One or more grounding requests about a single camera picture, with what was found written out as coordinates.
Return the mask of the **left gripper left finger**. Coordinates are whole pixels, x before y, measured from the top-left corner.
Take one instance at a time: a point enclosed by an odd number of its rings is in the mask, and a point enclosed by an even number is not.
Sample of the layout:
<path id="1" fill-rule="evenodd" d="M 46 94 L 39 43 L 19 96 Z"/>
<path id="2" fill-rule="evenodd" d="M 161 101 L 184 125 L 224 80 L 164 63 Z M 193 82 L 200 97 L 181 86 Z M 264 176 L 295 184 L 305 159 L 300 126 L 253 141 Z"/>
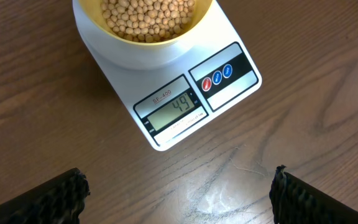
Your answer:
<path id="1" fill-rule="evenodd" d="M 73 168 L 0 204 L 0 224 L 79 224 L 89 195 L 86 176 Z"/>

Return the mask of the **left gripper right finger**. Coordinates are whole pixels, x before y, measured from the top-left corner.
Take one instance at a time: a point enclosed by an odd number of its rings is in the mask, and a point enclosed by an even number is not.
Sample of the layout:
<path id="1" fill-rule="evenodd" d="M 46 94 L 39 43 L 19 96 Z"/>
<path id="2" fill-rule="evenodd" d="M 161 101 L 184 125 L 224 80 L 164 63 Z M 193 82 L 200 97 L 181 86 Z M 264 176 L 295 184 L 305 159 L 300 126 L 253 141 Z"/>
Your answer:
<path id="1" fill-rule="evenodd" d="M 269 198 L 274 224 L 358 224 L 358 211 L 276 168 Z"/>

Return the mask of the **pale yellow plastic bowl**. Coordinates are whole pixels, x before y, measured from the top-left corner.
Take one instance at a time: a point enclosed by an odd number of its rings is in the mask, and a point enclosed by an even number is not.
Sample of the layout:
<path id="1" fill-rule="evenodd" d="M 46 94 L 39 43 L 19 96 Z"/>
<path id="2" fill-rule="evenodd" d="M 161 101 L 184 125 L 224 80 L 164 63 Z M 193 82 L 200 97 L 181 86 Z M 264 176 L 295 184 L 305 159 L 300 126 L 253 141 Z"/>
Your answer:
<path id="1" fill-rule="evenodd" d="M 169 46 L 174 44 L 175 42 L 190 39 L 190 42 L 193 41 L 197 33 L 201 31 L 201 26 L 203 25 L 206 17 L 212 11 L 212 7 L 216 4 L 216 1 L 213 0 L 197 0 L 195 1 L 195 10 L 193 12 L 192 21 L 185 26 L 185 33 L 181 36 L 170 39 L 164 42 L 156 42 L 156 43 L 139 43 L 139 42 L 130 42 L 126 39 L 120 38 L 118 35 L 111 33 L 110 28 L 107 23 L 103 19 L 102 10 L 100 9 L 99 4 L 102 1 L 94 1 L 94 0 L 78 0 L 78 3 L 89 20 L 102 32 L 109 36 L 110 39 L 116 39 L 121 42 L 125 42 L 127 44 L 141 46 L 141 47 L 153 47 L 153 48 L 161 48 L 165 46 Z"/>

